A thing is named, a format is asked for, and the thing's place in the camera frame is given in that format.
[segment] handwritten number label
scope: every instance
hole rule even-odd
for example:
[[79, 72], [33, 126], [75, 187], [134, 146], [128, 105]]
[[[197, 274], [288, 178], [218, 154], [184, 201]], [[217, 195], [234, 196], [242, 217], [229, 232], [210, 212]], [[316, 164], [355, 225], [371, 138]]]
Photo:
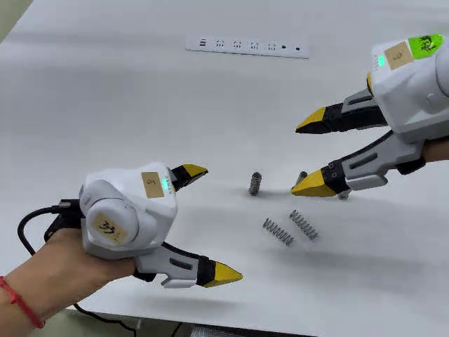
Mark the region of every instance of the handwritten number label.
[[98, 228], [100, 228], [105, 234], [115, 233], [115, 227], [113, 225], [110, 225], [106, 220], [104, 221], [104, 223], [99, 225]]
[[93, 219], [93, 228], [113, 244], [121, 244], [128, 236], [127, 231], [105, 214], [99, 213]]

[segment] table surface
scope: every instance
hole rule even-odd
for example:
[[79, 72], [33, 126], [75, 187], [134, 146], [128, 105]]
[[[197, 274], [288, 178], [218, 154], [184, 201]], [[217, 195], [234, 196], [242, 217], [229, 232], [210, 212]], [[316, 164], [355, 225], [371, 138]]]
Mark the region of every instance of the table surface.
[[[162, 276], [153, 284], [122, 279], [83, 301], [86, 309], [319, 336], [447, 331], [446, 163], [391, 172], [386, 187], [346, 202], [289, 189], [299, 171], [386, 132], [298, 135], [296, 125], [364, 88], [373, 44], [448, 31], [449, 5], [333, 2], [35, 1], [0, 45], [0, 274], [27, 258], [15, 233], [21, 217], [77, 196], [86, 174], [195, 163], [210, 173], [179, 192], [167, 242], [244, 279], [175, 290], [159, 286]], [[289, 34], [310, 43], [311, 59], [185, 51], [185, 35], [198, 32]], [[254, 171], [262, 191], [249, 197]], [[292, 209], [321, 241], [301, 239]], [[296, 245], [266, 233], [266, 217]], [[35, 247], [50, 222], [29, 224]]]

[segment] red string bracelet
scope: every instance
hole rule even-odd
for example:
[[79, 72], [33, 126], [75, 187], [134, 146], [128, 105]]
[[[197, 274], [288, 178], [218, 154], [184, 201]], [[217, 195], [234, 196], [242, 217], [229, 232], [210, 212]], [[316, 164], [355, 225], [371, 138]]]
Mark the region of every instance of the red string bracelet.
[[28, 305], [25, 304], [23, 299], [12, 290], [12, 288], [6, 283], [3, 276], [0, 276], [0, 288], [5, 289], [9, 295], [11, 296], [11, 304], [17, 303], [17, 305], [22, 309], [22, 311], [28, 316], [29, 320], [33, 323], [33, 325], [39, 329], [42, 329], [45, 325], [45, 322], [42, 322], [36, 314], [34, 314], [33, 310], [31, 310]]

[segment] coil spring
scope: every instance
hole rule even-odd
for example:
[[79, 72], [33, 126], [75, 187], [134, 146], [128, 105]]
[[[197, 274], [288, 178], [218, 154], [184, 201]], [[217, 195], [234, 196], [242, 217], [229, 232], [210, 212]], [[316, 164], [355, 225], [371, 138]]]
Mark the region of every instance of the coil spring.
[[285, 230], [279, 227], [276, 223], [267, 218], [264, 222], [263, 228], [268, 232], [272, 233], [280, 241], [282, 241], [286, 246], [290, 246], [293, 242], [293, 237], [288, 234]]
[[290, 219], [306, 234], [310, 241], [314, 241], [318, 237], [318, 232], [304, 219], [304, 216], [297, 210], [293, 210]]
[[257, 195], [259, 193], [260, 188], [260, 182], [262, 181], [262, 174], [259, 172], [254, 172], [251, 176], [251, 183], [250, 183], [250, 189], [249, 194], [251, 195]]

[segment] power strip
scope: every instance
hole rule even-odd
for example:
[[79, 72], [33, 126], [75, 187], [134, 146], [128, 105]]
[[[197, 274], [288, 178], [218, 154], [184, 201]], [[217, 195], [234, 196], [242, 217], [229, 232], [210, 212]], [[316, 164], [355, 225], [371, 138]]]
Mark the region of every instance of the power strip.
[[286, 40], [191, 35], [187, 37], [185, 48], [188, 51], [208, 51], [211, 53], [309, 58], [309, 47], [307, 45]]

